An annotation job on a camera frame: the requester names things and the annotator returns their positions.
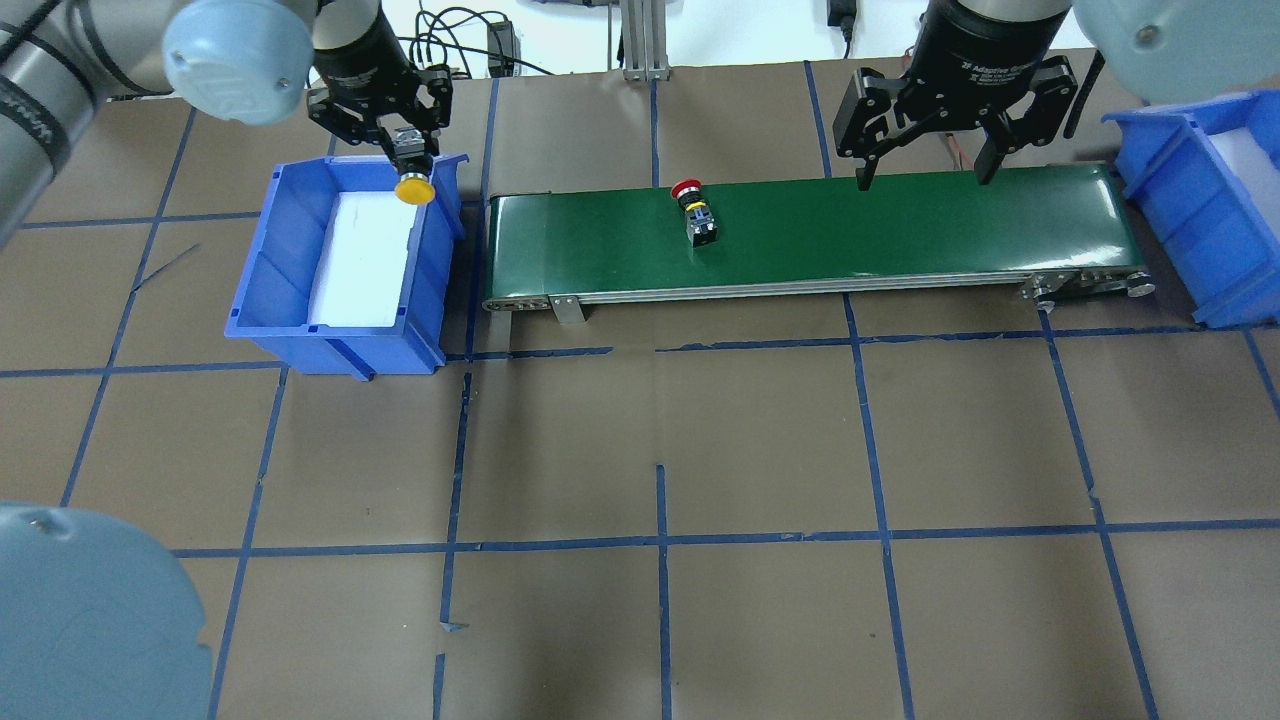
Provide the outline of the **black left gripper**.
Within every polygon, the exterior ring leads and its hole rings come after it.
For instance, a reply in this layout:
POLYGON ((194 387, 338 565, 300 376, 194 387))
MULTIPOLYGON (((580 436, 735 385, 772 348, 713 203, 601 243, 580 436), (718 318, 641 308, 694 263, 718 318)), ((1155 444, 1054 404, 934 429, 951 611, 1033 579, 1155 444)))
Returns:
POLYGON ((452 119, 449 67, 412 67, 379 1, 320 1, 312 42, 323 83, 307 92, 312 122, 392 160, 389 126, 399 117, 420 132, 428 156, 440 154, 452 119))

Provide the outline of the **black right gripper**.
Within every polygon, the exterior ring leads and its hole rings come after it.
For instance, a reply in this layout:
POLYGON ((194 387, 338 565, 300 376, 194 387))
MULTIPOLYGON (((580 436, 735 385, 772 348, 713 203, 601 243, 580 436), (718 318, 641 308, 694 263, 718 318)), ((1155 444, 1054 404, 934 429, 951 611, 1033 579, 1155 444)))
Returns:
POLYGON ((1061 129, 1079 83, 1071 63, 1050 46, 1069 1, 929 1, 897 76, 861 67, 833 120, 841 158, 856 158, 867 192, 886 154, 923 135, 980 129, 974 160, 987 186, 1005 158, 1043 147, 1061 129))

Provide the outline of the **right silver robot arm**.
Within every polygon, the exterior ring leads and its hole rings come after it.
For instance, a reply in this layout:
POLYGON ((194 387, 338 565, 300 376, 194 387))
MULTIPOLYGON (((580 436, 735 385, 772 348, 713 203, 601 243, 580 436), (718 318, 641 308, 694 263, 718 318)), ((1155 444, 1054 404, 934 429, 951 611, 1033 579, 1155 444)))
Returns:
POLYGON ((1102 69, 1149 102, 1190 102, 1277 74, 1275 1, 932 1, 906 69, 863 67, 833 120, 868 190, 923 135, 983 131, 973 170, 1073 135, 1102 69))

